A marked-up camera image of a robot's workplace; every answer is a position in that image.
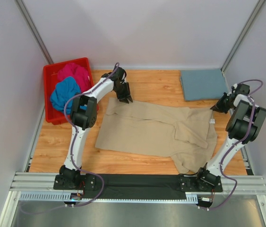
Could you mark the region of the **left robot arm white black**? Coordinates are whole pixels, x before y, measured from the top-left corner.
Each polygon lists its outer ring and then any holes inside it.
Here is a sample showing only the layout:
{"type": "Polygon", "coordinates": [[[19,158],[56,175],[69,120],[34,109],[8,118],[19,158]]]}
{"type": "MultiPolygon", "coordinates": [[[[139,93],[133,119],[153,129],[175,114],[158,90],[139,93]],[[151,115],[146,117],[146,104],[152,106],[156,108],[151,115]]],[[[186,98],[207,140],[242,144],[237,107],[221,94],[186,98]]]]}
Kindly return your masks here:
{"type": "Polygon", "coordinates": [[[109,92],[114,91],[117,99],[123,103],[132,102],[127,73],[123,68],[105,73],[89,90],[75,95],[72,101],[69,122],[72,124],[72,137],[64,165],[56,175],[55,190],[82,189],[82,155],[90,129],[97,119],[97,104],[109,92]]]}

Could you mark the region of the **beige t shirt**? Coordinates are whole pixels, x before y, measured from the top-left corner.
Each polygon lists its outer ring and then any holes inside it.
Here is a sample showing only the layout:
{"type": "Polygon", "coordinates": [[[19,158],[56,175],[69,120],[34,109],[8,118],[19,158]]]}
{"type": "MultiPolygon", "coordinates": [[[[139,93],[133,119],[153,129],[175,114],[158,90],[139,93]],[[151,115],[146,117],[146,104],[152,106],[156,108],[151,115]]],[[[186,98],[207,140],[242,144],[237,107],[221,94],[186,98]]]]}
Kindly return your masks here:
{"type": "Polygon", "coordinates": [[[217,133],[209,108],[169,107],[110,98],[96,148],[170,157],[177,171],[197,172],[212,157],[217,133]]]}

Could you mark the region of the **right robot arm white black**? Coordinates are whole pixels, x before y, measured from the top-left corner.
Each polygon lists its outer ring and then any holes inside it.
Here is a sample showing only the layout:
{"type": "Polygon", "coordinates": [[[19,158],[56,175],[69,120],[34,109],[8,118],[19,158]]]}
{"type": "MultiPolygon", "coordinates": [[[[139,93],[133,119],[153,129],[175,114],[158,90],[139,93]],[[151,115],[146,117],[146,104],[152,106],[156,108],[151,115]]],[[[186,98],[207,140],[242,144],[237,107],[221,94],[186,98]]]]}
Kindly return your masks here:
{"type": "Polygon", "coordinates": [[[225,176],[224,170],[231,159],[237,151],[257,138],[266,119],[266,109],[256,105],[245,94],[225,93],[211,109],[219,113],[233,109],[233,114],[225,129],[225,142],[217,154],[197,172],[196,186],[204,192],[221,186],[221,176],[225,176]]]}

